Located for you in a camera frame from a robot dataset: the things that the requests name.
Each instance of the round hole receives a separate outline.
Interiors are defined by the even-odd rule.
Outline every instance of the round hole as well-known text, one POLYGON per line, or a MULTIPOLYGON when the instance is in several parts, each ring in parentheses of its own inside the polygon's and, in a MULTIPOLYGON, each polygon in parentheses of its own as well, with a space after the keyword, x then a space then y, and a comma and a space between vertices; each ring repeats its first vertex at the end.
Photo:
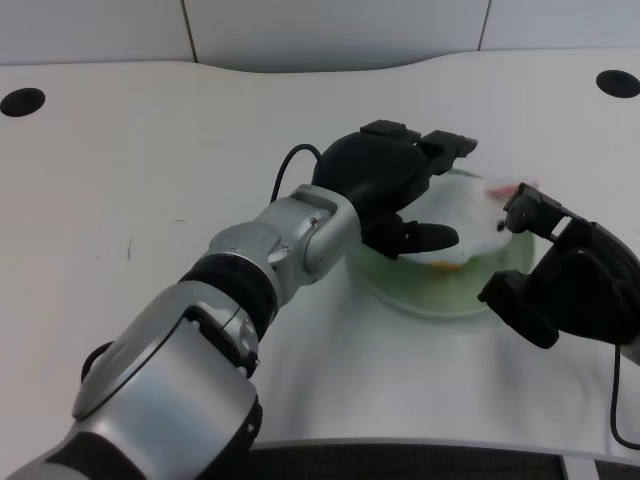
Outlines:
POLYGON ((45 96, 37 88, 21 88, 2 99, 0 112, 7 117, 24 117, 31 115, 44 104, 45 96))
POLYGON ((617 98, 632 98, 640 94, 640 81, 627 72, 607 70, 596 78, 604 93, 617 98))

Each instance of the black cable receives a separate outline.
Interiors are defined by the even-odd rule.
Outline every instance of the black cable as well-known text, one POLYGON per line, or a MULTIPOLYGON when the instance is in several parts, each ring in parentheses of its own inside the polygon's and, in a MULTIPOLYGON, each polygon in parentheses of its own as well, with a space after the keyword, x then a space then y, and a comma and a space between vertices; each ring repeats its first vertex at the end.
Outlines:
POLYGON ((98 348, 96 348, 93 352, 89 354, 87 359, 82 364, 82 371, 80 372, 80 383, 84 382, 84 377, 86 377, 89 371, 91 370, 91 365, 93 365, 93 362, 95 362, 100 355, 106 352, 107 348, 109 348, 112 343, 113 342, 108 342, 108 343, 105 343, 104 345, 100 345, 98 348))
POLYGON ((618 413, 618 388, 620 387, 620 345, 616 345, 615 363, 613 366, 613 391, 611 392, 611 411, 609 413, 609 423, 611 425, 611 434, 623 447, 631 450, 640 450, 640 443, 633 443, 625 440, 618 433, 618 425, 616 415, 618 413))
POLYGON ((320 163, 320 159, 322 158, 322 155, 320 154, 318 149, 313 145, 309 145, 308 143, 303 143, 301 145, 298 145, 297 147, 293 147, 291 151, 287 154, 287 156, 284 158, 282 165, 280 165, 280 170, 278 170, 278 176, 276 177, 276 183, 273 185, 273 192, 271 193, 271 201, 269 203, 275 202, 276 198, 278 198, 278 192, 280 191, 280 184, 282 183, 282 177, 284 177, 284 172, 289 166, 289 162, 291 162, 291 159, 300 150, 308 150, 309 152, 313 153, 313 156, 316 157, 316 163, 320 163))

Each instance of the gray floor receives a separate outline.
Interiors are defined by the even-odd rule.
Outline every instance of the gray floor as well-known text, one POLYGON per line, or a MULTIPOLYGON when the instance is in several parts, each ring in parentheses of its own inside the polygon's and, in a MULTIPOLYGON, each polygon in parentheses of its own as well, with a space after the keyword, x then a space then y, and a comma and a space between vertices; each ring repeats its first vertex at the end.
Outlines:
MULTIPOLYGON (((600 480, 640 468, 596 462, 600 480)), ((564 480, 561 457, 425 445, 323 445, 251 451, 233 480, 564 480)))

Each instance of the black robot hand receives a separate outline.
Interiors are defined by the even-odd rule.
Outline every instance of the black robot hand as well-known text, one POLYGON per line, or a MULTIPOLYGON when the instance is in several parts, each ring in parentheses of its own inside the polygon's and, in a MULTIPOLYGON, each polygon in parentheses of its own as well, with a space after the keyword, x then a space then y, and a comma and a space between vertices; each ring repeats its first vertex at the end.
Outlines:
POLYGON ((358 212, 363 242, 383 255, 439 250, 458 243, 455 230, 405 224, 396 213, 476 145, 461 135, 436 130, 421 137, 404 124, 378 120, 334 142, 316 164, 312 184, 346 197, 358 212))

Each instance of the silver robot arm segment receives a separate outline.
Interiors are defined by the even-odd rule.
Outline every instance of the silver robot arm segment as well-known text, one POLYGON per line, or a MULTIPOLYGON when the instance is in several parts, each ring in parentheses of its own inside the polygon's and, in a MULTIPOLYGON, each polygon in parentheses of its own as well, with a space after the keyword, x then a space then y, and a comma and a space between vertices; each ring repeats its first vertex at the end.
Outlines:
POLYGON ((351 203, 309 185, 220 232, 96 361, 65 439, 10 478, 224 477, 260 428, 259 339, 359 239, 351 203))

